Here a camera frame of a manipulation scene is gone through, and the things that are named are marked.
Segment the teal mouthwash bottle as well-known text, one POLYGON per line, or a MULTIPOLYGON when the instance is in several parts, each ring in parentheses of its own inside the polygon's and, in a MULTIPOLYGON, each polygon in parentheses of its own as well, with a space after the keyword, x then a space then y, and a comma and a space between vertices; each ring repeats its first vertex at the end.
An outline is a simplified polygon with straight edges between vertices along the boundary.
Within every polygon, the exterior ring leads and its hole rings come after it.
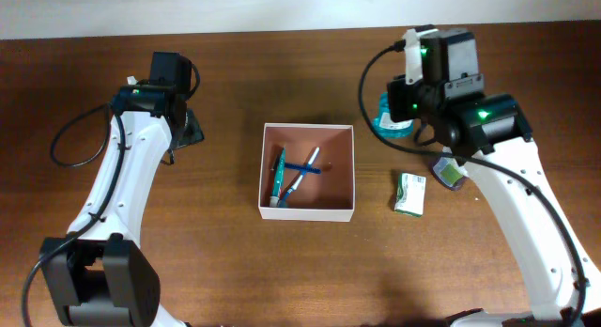
POLYGON ((388 103, 388 93, 379 97, 378 116, 372 121, 377 132, 384 138, 398 139, 409 136, 413 132, 413 121, 394 122, 388 103))

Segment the blue white toothbrush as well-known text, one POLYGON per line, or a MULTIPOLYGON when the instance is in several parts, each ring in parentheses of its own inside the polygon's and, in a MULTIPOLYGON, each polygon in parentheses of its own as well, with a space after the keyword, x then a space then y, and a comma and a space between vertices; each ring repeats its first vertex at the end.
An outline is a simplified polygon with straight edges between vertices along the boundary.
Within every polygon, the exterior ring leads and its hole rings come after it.
MULTIPOLYGON (((312 153, 309 161, 306 164, 313 167, 313 162, 315 161, 318 153, 319 153, 319 147, 316 147, 313 150, 313 153, 312 153)), ((277 208, 281 208, 281 207, 285 206, 286 199, 298 188, 299 184, 301 183, 301 180, 307 174, 307 173, 301 172, 301 171, 298 171, 298 172, 299 172, 299 174, 295 177, 292 184, 289 187, 287 187, 285 191, 283 190, 283 186, 284 186, 284 182, 283 182, 281 193, 280 193, 280 200, 279 200, 277 208)))

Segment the clear foam soap dispenser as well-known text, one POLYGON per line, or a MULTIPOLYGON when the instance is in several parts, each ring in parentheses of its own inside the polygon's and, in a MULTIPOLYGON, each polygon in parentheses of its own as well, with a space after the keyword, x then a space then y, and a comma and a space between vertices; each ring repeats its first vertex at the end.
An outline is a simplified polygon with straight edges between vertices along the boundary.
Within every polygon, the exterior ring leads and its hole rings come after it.
POLYGON ((455 159, 438 157, 430 164, 430 172, 434 179, 451 191, 459 191, 469 179, 469 174, 455 159))

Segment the teal toothpaste tube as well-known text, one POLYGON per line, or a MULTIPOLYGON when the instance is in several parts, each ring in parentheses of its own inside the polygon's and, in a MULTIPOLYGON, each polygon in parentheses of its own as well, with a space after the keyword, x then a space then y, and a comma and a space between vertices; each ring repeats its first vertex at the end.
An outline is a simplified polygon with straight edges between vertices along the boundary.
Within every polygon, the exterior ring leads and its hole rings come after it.
POLYGON ((285 148, 282 148, 280 153, 277 155, 277 159, 274 163, 274 178, 273 186, 270 195, 270 206, 276 208, 280 200, 280 193, 282 184, 284 181, 285 173, 285 148))

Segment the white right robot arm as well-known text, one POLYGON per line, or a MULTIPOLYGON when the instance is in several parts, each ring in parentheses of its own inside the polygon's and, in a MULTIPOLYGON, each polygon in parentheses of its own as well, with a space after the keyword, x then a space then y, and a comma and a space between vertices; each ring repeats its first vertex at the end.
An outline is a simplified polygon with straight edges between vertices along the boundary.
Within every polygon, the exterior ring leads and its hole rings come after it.
POLYGON ((487 96, 474 35, 423 25, 393 50, 406 71, 388 84, 395 122, 420 119, 434 130, 493 210, 530 300, 526 313, 474 309, 450 326, 597 326, 600 271, 554 195, 532 128, 509 94, 487 96))

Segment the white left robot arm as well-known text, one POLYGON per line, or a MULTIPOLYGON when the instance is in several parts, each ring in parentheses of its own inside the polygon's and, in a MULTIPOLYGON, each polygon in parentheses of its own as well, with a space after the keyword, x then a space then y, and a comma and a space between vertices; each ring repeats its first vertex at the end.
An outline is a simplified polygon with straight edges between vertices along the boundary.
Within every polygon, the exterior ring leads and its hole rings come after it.
POLYGON ((188 106, 200 85, 194 63, 156 52, 146 79, 133 77, 99 106, 105 135, 99 172, 82 209, 59 238, 46 238, 23 285, 28 294, 42 273, 56 315, 65 326, 180 326, 162 305, 160 277, 141 251, 149 192, 162 164, 178 149, 204 139, 188 106))

